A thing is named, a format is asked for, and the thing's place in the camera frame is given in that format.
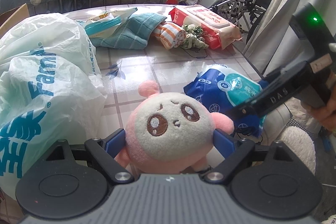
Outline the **right hand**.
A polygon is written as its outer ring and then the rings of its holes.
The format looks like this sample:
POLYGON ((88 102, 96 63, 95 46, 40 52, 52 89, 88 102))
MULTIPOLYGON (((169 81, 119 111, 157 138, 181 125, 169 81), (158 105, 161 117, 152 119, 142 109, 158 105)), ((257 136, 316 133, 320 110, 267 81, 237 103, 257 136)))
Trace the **right hand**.
POLYGON ((336 109, 336 90, 335 86, 331 92, 330 99, 327 104, 319 109, 314 109, 313 107, 302 103, 302 107, 307 110, 307 112, 319 123, 326 128, 328 131, 335 131, 336 127, 336 117, 335 117, 335 109, 336 109))

